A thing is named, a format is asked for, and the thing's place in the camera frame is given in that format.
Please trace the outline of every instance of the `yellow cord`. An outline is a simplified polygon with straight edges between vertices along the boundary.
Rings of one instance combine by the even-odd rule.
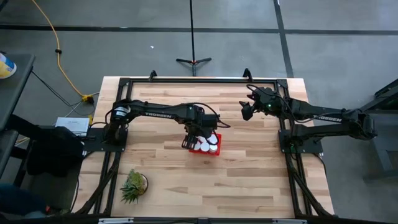
[[[84,95],[81,94],[80,91],[74,86],[74,84],[72,83],[72,81],[70,81],[70,79],[68,78],[67,74],[63,71],[63,68],[61,66],[61,60],[60,60],[60,54],[61,54],[61,50],[60,50],[60,41],[58,39],[58,35],[57,32],[54,29],[54,26],[52,25],[50,19],[45,15],[44,11],[40,8],[40,6],[36,3],[35,0],[32,0],[32,2],[36,5],[37,9],[43,14],[43,16],[45,17],[45,19],[47,20],[47,22],[49,23],[54,36],[55,36],[55,40],[57,41],[57,62],[58,62],[58,68],[60,69],[60,71],[62,72],[63,76],[68,80],[69,84],[72,86],[72,88],[81,96],[81,100],[83,102],[88,102],[90,100],[93,99],[93,95]]]

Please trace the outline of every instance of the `light stand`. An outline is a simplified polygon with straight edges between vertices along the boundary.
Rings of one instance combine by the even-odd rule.
[[[189,6],[190,6],[190,15],[191,15],[191,37],[192,37],[192,60],[185,60],[185,59],[180,59],[177,58],[177,62],[185,62],[189,63],[192,66],[192,76],[195,77],[197,75],[197,65],[200,62],[208,62],[211,60],[211,58],[204,58],[201,60],[195,60],[195,42],[193,40],[193,17],[192,17],[192,0],[189,0]]]

